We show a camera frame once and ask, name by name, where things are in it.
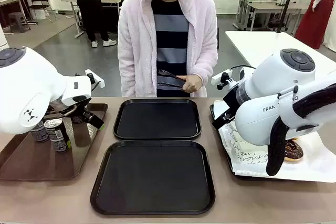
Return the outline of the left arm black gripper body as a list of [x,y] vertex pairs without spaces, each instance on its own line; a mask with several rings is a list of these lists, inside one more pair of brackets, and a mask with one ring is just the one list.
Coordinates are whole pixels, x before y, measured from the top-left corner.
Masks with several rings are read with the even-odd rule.
[[80,118],[81,120],[91,119],[92,113],[87,110],[91,98],[85,99],[73,105],[65,105],[60,99],[51,102],[48,106],[48,119],[58,118]]

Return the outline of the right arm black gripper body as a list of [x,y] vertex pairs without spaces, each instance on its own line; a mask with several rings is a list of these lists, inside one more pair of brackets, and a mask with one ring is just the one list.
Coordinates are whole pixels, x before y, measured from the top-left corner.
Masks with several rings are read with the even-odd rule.
[[230,116],[235,116],[238,110],[238,101],[236,98],[236,91],[238,87],[233,87],[228,90],[227,94],[223,97],[225,103],[229,106],[228,114]]

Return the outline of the person's left hand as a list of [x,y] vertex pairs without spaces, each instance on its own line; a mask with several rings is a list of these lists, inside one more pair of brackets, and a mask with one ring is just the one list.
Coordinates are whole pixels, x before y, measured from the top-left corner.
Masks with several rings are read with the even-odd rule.
[[197,92],[202,87],[202,80],[196,74],[176,77],[184,81],[182,90],[186,93]]

